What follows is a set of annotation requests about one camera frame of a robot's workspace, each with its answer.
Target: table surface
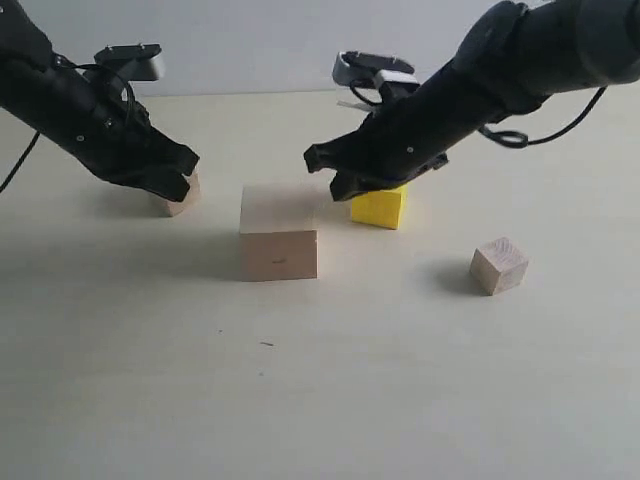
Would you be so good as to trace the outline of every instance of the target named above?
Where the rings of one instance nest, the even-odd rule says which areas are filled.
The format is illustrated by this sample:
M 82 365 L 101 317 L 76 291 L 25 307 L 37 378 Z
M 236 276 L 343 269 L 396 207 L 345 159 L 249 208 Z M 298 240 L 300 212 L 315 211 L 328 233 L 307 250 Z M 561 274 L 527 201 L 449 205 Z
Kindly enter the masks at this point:
M 589 95 L 508 125 L 552 133 Z M 0 197 L 0 476 L 638 478 L 640 88 L 550 145 L 467 139 L 400 231 L 328 204 L 318 280 L 240 282 L 242 185 L 326 188 L 301 154 L 358 125 L 346 98 L 145 99 L 202 156 L 174 219 L 38 145 Z M 2 170 L 31 134 L 0 115 Z M 467 271 L 502 236 L 531 264 L 487 297 Z

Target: yellow block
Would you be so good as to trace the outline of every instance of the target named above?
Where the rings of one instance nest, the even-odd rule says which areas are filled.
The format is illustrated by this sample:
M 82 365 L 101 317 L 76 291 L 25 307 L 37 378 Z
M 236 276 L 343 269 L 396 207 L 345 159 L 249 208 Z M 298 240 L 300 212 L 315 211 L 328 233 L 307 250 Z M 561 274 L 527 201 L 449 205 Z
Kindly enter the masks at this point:
M 407 186 L 395 190 L 371 192 L 353 199 L 351 220 L 397 230 L 407 199 Z

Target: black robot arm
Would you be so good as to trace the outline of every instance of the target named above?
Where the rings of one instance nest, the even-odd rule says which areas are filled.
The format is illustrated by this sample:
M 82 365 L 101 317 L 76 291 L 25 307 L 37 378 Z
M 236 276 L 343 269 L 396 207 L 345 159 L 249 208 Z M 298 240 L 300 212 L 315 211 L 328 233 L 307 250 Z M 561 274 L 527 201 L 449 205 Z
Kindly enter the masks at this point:
M 98 178 L 182 201 L 189 191 L 184 176 L 193 172 L 199 157 L 153 128 L 129 85 L 161 76 L 160 53 L 159 45 L 107 47 L 94 64 L 75 65 L 53 51 L 16 0 L 5 0 L 0 106 Z
M 536 9 L 503 1 L 427 82 L 420 86 L 412 74 L 395 58 L 339 55 L 336 82 L 376 88 L 382 103 L 358 130 L 305 152 L 310 172 L 337 171 L 334 200 L 438 169 L 451 146 L 475 131 L 487 134 L 487 124 L 534 112 L 553 94 L 635 82 L 639 1 L 556 0 Z

